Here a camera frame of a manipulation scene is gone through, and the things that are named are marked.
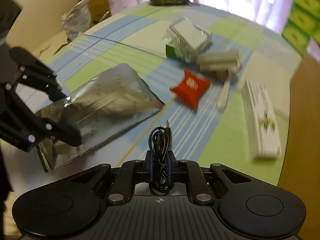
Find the silver foil bag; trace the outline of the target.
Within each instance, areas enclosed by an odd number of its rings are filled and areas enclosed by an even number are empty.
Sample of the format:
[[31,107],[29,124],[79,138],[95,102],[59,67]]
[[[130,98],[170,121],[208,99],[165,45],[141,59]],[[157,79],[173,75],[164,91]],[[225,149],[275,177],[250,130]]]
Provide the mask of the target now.
[[164,103],[137,72],[121,63],[90,79],[69,97],[40,109],[36,116],[69,125],[81,135],[72,147],[57,138],[44,139],[37,152],[45,172],[70,163],[157,114]]

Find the white shoehorn scoop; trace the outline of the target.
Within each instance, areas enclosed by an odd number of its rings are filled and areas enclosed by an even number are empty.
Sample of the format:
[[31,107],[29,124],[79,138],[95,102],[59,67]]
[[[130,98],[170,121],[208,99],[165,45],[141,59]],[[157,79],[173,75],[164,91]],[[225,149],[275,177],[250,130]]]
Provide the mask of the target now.
[[220,94],[219,99],[216,104],[217,109],[219,111],[223,112],[226,109],[228,96],[229,96],[229,88],[230,88],[230,84],[231,84],[233,77],[234,77],[234,74],[229,73],[226,77],[224,84],[223,84],[221,94]]

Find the red sachet packet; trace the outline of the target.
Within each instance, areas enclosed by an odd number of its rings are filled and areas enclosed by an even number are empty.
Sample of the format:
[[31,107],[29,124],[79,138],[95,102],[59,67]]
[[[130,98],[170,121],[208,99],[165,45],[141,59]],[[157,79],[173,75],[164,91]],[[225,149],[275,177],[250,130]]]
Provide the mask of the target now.
[[184,70],[183,80],[175,87],[171,87],[173,92],[190,109],[197,111],[199,100],[210,87],[210,81],[205,78]]

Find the white long toothpaste box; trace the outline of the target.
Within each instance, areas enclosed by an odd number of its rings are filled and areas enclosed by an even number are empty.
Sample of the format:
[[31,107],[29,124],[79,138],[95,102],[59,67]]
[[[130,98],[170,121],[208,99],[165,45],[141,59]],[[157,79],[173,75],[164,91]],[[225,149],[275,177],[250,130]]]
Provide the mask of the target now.
[[249,148],[253,158],[281,156],[276,116],[264,84],[246,80],[242,88]]

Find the white square device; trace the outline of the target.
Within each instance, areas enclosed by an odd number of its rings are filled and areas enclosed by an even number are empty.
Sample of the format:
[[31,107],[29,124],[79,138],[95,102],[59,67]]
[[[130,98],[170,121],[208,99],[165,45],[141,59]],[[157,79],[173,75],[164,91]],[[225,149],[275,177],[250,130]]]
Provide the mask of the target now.
[[192,51],[200,51],[211,42],[211,34],[183,17],[169,26],[170,30]]

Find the crumpled silver bag on chair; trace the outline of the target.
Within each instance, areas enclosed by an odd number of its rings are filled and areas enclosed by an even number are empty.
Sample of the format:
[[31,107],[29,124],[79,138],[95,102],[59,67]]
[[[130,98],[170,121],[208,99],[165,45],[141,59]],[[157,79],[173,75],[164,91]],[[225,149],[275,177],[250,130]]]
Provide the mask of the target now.
[[88,7],[89,0],[81,0],[61,19],[61,27],[70,41],[91,27],[91,13]]

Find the checkered tablecloth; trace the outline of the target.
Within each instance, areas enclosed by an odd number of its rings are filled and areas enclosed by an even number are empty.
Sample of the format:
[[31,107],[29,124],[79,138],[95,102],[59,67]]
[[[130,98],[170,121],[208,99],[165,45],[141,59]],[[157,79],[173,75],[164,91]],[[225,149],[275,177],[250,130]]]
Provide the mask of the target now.
[[[232,82],[224,112],[216,109],[222,86],[214,83],[193,112],[170,91],[183,79],[184,70],[197,71],[165,57],[164,34],[185,17],[212,33],[212,51],[238,49],[242,68]],[[278,34],[254,22],[204,5],[153,7],[143,3],[112,16],[87,31],[57,54],[41,60],[57,72],[58,81],[71,92],[100,72],[127,63],[165,103],[163,111],[145,120],[104,147],[46,173],[36,150],[28,153],[1,144],[10,182],[17,194],[48,184],[89,167],[119,166],[144,158],[150,131],[170,123],[177,159],[201,166],[222,163],[277,185],[283,157],[253,160],[249,150],[241,89],[246,80],[263,83],[276,113],[281,144],[286,145],[290,114],[290,79],[300,64],[298,53]]]

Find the green box in plastic wrap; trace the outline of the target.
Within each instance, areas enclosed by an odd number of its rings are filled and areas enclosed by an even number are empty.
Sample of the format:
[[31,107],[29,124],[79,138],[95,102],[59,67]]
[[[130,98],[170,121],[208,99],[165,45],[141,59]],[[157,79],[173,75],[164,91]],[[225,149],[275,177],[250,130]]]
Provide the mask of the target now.
[[165,55],[169,59],[185,62],[185,63],[193,63],[196,61],[198,55],[203,52],[208,46],[203,48],[200,51],[192,51],[184,42],[182,42],[168,27],[165,35],[163,36],[163,40],[165,42]]

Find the brown cardboard box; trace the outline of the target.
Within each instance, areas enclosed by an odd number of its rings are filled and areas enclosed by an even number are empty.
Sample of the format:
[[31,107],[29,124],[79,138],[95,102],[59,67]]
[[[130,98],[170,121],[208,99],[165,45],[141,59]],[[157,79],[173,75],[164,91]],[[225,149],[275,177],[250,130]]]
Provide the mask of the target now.
[[279,187],[306,205],[302,239],[319,239],[319,60],[305,54],[290,81],[290,120]]

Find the green tissue pack stack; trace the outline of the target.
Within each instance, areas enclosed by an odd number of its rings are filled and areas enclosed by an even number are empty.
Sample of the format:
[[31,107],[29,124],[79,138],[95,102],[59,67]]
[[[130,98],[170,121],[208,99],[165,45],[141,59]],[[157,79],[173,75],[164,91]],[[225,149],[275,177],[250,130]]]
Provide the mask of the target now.
[[292,0],[281,35],[302,56],[310,40],[319,44],[319,0]]

